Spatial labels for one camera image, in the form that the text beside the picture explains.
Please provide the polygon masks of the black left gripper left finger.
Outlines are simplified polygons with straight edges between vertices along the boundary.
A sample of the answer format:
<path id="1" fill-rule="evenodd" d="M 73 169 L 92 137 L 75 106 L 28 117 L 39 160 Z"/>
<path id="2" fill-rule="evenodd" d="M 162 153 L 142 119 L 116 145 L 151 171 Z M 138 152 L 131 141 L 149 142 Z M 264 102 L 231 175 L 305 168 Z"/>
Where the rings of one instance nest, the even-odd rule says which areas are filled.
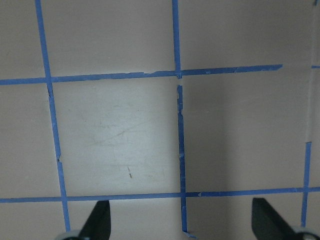
<path id="1" fill-rule="evenodd" d="M 77 238 L 79 240 L 108 240 L 111 235 L 111 208 L 108 200 L 98 201 Z"/>

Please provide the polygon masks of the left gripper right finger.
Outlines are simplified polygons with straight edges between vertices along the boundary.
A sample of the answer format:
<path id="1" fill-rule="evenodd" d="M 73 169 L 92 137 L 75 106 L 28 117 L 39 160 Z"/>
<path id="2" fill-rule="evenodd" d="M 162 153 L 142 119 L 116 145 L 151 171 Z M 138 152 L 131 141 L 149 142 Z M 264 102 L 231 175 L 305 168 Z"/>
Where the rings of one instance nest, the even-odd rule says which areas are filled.
<path id="1" fill-rule="evenodd" d="M 253 198 L 251 229 L 257 240 L 298 240 L 297 234 L 265 198 Z"/>

